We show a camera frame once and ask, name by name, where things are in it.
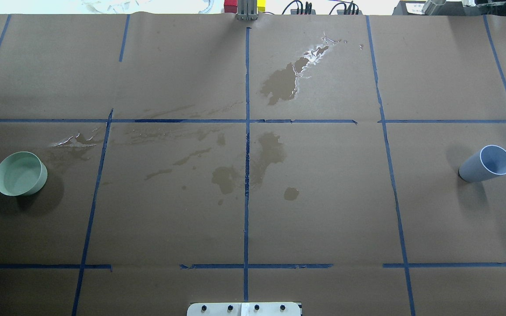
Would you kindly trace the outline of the aluminium frame post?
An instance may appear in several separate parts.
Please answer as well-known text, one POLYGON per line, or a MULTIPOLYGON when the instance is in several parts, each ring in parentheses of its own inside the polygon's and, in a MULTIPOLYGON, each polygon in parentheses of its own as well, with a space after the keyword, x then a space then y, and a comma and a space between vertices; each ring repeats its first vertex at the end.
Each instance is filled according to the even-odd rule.
POLYGON ((237 14, 235 14, 235 18, 238 21, 255 21, 259 18, 259 12, 256 6, 247 5, 246 9, 241 9, 237 14))

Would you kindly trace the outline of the coloured cube block stack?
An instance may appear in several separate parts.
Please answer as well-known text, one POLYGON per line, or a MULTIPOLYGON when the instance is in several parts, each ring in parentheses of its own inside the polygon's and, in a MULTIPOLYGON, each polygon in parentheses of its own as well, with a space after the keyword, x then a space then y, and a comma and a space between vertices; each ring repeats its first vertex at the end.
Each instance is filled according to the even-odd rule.
POLYGON ((224 0, 223 9, 225 13, 238 13, 241 9, 246 9, 247 5, 256 6, 258 11, 265 11, 266 0, 224 0))

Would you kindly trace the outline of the black electronics board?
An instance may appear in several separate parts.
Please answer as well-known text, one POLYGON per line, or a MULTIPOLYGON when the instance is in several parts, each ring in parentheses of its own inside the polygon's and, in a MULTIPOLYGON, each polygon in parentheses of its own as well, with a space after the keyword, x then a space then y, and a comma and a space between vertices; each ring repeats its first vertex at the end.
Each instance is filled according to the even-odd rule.
POLYGON ((281 12, 282 15, 315 15, 313 3, 308 0, 292 0, 281 12))
POLYGON ((361 15, 360 7, 352 0, 332 0, 335 4, 329 11, 329 15, 361 15))

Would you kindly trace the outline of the white mounting post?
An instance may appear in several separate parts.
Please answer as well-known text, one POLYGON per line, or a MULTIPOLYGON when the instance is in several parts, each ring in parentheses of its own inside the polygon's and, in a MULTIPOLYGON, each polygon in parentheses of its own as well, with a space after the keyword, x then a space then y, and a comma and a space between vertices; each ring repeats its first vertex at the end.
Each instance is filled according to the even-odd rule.
POLYGON ((302 316, 297 302, 205 302, 193 303, 187 316, 302 316))

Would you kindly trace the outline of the crumpled white tissue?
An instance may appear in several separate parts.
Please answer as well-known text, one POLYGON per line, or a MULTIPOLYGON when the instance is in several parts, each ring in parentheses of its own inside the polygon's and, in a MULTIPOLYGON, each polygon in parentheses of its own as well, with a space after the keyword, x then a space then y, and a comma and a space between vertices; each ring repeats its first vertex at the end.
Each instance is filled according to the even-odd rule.
POLYGON ((81 0, 82 7, 93 14, 130 14, 145 0, 81 0))

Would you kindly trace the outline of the small metal cylinder weight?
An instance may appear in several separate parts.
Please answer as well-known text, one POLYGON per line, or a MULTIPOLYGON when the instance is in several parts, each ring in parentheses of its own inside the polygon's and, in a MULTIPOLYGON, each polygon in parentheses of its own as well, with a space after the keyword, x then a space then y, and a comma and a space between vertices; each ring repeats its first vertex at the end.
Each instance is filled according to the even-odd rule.
POLYGON ((421 12, 428 16, 441 15, 443 6, 446 2, 446 0, 426 0, 422 6, 421 12))

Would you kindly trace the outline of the light green bowl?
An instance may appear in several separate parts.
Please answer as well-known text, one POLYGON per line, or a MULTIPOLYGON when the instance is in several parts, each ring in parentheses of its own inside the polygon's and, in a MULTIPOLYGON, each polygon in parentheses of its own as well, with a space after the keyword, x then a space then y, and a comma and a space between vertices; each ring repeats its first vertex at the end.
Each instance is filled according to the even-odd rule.
POLYGON ((34 195, 47 177, 48 170, 36 154, 16 152, 0 162, 0 193, 10 197, 34 195))

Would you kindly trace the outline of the blue plastic cup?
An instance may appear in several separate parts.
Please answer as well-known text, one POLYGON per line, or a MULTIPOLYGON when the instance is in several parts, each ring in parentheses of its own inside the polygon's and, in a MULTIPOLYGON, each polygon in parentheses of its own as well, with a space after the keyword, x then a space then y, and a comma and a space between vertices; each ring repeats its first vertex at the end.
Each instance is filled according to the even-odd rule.
POLYGON ((506 175, 506 150, 498 145, 484 146, 459 167, 458 175, 469 183, 506 175))

